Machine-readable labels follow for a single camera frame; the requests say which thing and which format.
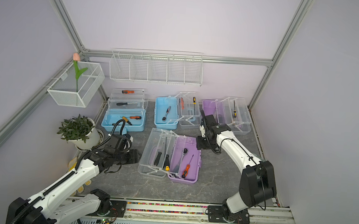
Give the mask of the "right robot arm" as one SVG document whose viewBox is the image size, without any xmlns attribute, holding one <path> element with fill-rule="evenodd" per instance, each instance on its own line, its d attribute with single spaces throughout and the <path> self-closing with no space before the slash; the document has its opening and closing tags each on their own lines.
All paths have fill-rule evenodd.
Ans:
<svg viewBox="0 0 359 224">
<path fill-rule="evenodd" d="M 201 135 L 196 138 L 198 150 L 225 152 L 238 167 L 241 177 L 236 194 L 225 199 L 217 212 L 227 222 L 239 219 L 250 207 L 259 206 L 277 196 L 274 167 L 251 153 L 226 124 L 219 124 L 213 115 L 201 112 Z"/>
</svg>

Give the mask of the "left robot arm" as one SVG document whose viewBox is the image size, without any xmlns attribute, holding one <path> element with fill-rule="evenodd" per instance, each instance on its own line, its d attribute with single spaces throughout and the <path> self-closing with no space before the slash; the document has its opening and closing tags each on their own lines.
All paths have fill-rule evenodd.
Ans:
<svg viewBox="0 0 359 224">
<path fill-rule="evenodd" d="M 87 150 L 71 169 L 50 186 L 28 199 L 17 198 L 8 207 L 6 224 L 70 224 L 88 214 L 118 217 L 118 209 L 111 203 L 108 193 L 94 189 L 68 205 L 63 202 L 80 186 L 101 173 L 111 173 L 114 165 L 135 164 L 140 159 L 132 149 L 129 134 L 110 134 L 105 142 Z"/>
</svg>

